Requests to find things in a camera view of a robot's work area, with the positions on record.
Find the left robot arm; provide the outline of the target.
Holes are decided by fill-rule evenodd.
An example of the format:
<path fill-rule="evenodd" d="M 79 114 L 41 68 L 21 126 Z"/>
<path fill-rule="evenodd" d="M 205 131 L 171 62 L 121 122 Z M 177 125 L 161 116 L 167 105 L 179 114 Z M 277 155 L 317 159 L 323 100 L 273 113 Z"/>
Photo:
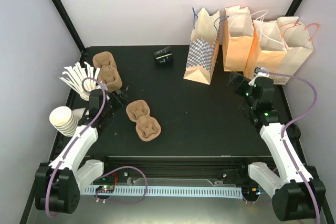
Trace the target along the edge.
<path fill-rule="evenodd" d="M 51 216 L 55 212 L 71 214 L 84 190 L 98 178 L 108 181 L 111 166 L 100 160 L 83 161 L 90 147 L 98 140 L 116 110 L 127 103 L 123 91 L 103 93 L 91 91 L 89 105 L 84 110 L 74 136 L 62 152 L 49 164 L 42 163 L 35 172 L 35 207 Z"/>

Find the brown pulp cup carrier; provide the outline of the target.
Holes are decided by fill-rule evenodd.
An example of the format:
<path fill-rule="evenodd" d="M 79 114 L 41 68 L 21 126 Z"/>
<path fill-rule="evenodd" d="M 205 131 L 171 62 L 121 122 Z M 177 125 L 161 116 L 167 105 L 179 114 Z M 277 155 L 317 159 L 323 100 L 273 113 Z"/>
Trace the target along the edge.
<path fill-rule="evenodd" d="M 133 101 L 127 105 L 125 110 L 129 119 L 136 123 L 135 130 L 142 141 L 149 142 L 160 135 L 161 126 L 155 118 L 150 116 L 150 108 L 146 101 Z"/>

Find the blue checkered paper bag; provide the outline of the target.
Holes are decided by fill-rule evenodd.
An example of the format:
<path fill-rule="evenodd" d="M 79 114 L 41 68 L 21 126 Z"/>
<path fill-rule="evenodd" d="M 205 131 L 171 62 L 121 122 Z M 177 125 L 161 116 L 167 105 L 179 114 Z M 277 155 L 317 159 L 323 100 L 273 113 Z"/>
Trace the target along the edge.
<path fill-rule="evenodd" d="M 210 85 L 219 50 L 219 28 L 228 16 L 220 10 L 209 14 L 206 8 L 193 11 L 193 30 L 184 79 Z"/>

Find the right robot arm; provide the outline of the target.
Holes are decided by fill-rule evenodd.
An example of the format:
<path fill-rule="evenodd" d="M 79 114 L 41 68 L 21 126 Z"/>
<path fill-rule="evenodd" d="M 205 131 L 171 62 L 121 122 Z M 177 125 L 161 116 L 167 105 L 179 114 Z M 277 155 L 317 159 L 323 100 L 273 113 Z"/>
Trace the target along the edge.
<path fill-rule="evenodd" d="M 326 189 L 323 182 L 314 178 L 305 168 L 287 134 L 289 124 L 280 121 L 273 107 L 275 85 L 269 78 L 272 73 L 256 68 L 252 79 L 231 72 L 229 85 L 242 96 L 249 106 L 248 117 L 266 143 L 277 170 L 272 171 L 263 162 L 254 162 L 238 171 L 239 179 L 253 181 L 268 194 L 275 215 L 281 221 L 314 218 L 320 223 L 320 211 Z"/>

